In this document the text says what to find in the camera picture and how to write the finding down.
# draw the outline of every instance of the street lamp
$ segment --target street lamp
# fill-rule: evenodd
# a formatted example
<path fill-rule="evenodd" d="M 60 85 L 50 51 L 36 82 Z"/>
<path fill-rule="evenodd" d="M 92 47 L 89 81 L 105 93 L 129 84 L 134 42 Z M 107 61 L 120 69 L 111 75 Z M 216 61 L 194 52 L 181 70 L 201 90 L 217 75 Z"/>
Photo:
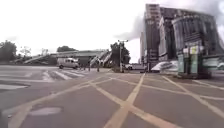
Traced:
<path fill-rule="evenodd" d="M 121 62 L 121 51 L 123 49 L 122 44 L 124 44 L 125 42 L 128 42 L 128 40 L 123 40 L 123 41 L 118 40 L 118 42 L 119 42 L 119 45 L 120 45 L 120 72 L 123 72 L 122 62 Z"/>

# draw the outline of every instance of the white car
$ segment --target white car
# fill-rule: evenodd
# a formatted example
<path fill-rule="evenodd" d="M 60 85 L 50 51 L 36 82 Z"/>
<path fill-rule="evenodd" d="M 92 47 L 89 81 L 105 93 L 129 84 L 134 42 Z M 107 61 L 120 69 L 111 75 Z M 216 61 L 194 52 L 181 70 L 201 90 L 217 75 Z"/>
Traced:
<path fill-rule="evenodd" d="M 58 67 L 63 69 L 64 67 L 77 69 L 79 67 L 78 60 L 73 58 L 58 58 Z"/>
<path fill-rule="evenodd" d="M 141 64 L 126 64 L 125 68 L 128 70 L 144 70 L 146 69 L 146 66 L 143 66 Z"/>

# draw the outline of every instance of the road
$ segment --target road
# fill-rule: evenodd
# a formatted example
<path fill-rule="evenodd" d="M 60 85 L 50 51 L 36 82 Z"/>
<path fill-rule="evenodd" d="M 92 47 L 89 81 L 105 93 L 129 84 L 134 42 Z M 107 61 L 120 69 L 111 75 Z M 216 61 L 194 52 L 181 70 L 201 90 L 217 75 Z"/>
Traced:
<path fill-rule="evenodd" d="M 20 89 L 24 94 L 32 91 L 26 96 L 43 90 L 54 93 L 6 105 L 3 113 L 9 117 L 9 128 L 223 128 L 223 82 L 94 73 L 39 91 Z M 14 95 L 21 100 L 20 94 Z"/>
<path fill-rule="evenodd" d="M 0 93 L 8 90 L 44 85 L 63 80 L 84 77 L 96 72 L 40 66 L 0 66 Z"/>

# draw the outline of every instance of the crosswalk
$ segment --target crosswalk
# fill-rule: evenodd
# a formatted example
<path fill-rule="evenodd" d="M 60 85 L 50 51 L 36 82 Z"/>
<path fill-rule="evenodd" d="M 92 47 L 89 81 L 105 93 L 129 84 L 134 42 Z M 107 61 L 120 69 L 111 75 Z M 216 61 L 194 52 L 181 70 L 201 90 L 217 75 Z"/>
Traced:
<path fill-rule="evenodd" d="M 84 77 L 92 72 L 86 70 L 57 70 L 49 71 L 45 76 L 48 76 L 49 79 L 53 80 L 69 80 L 77 77 Z"/>
<path fill-rule="evenodd" d="M 52 83 L 84 77 L 91 73 L 92 72 L 88 70 L 47 70 L 36 73 L 26 73 L 24 76 L 0 74 L 0 93 L 28 87 L 25 84 L 21 85 L 21 83 Z"/>

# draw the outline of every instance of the sky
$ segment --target sky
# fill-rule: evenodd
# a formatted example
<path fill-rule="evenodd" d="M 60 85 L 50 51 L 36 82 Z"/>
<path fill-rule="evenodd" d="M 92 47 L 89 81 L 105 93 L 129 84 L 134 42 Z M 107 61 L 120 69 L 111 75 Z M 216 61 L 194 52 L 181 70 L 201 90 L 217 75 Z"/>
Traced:
<path fill-rule="evenodd" d="M 224 1 L 204 1 L 0 0 L 0 41 L 10 40 L 18 50 L 30 47 L 35 55 L 42 48 L 56 52 L 63 45 L 78 50 L 109 49 L 118 39 L 129 39 L 125 45 L 131 62 L 137 62 L 146 3 L 211 13 L 224 37 Z"/>

